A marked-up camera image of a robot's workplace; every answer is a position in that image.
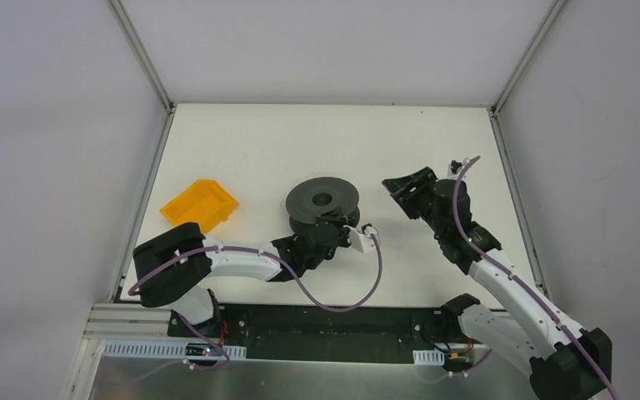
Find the white wall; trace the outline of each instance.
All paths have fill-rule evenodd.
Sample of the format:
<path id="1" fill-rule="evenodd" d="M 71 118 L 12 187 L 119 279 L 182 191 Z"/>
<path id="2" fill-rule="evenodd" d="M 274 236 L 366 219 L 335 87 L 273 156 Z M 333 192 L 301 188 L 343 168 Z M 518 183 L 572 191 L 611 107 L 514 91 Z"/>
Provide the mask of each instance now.
<path id="1" fill-rule="evenodd" d="M 552 0 L 128 0 L 172 100 L 491 105 Z"/>
<path id="2" fill-rule="evenodd" d="M 553 297 L 640 398 L 640 1 L 572 2 L 500 121 Z"/>
<path id="3" fill-rule="evenodd" d="M 0 1 L 0 399 L 63 392 L 162 120 L 106 2 Z"/>

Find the white tabletop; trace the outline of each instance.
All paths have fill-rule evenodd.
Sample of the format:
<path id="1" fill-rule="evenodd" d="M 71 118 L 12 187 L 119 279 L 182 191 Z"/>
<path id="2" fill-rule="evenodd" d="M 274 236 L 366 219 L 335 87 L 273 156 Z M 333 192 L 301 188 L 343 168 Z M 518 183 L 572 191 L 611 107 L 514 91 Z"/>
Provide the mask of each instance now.
<path id="1" fill-rule="evenodd" d="M 137 243 L 171 229 L 159 212 L 197 179 L 214 179 L 241 204 L 210 236 L 262 243 L 292 233 L 284 200 L 298 183 L 335 176 L 359 191 L 361 222 L 380 232 L 384 274 L 366 303 L 436 307 L 470 293 L 499 303 L 449 263 L 423 221 L 409 220 L 381 181 L 481 155 L 467 175 L 473 218 L 502 243 L 533 280 L 488 114 L 482 108 L 298 105 L 178 105 Z M 372 286 L 376 254 L 339 248 L 302 277 L 321 302 L 353 304 Z M 131 264 L 122 299 L 136 272 Z M 295 282 L 212 277 L 200 284 L 220 302 L 310 304 Z"/>

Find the spool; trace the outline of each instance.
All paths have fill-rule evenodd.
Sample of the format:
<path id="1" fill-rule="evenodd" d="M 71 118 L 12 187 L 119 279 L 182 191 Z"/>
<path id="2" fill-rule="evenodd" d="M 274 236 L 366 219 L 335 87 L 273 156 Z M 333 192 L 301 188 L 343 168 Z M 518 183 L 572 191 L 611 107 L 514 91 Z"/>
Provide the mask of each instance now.
<path id="1" fill-rule="evenodd" d="M 339 177 L 315 177 L 299 183 L 286 197 L 286 211 L 294 233 L 302 233 L 322 216 L 333 215 L 342 225 L 359 224 L 359 191 Z"/>

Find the yellow bin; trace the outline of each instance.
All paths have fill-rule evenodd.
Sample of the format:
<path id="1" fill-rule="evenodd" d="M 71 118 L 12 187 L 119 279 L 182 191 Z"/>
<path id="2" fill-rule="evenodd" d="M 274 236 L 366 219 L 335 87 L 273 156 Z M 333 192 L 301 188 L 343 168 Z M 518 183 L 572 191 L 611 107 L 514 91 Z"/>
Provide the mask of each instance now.
<path id="1" fill-rule="evenodd" d="M 217 181 L 199 179 L 185 192 L 161 208 L 161 214 L 174 226 L 197 223 L 202 233 L 208 233 L 218 223 L 227 221 L 239 202 Z"/>

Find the red wire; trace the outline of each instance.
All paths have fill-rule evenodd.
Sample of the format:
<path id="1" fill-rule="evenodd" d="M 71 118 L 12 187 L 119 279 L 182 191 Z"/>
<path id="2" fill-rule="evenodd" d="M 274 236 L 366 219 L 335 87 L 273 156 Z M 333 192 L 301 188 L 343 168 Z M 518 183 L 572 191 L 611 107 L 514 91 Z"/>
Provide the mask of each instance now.
<path id="1" fill-rule="evenodd" d="M 222 346 L 222 343 L 224 343 L 224 333 L 227 333 L 226 321 L 222 321 L 222 332 L 219 333 L 219 342 L 217 343 L 218 346 Z"/>

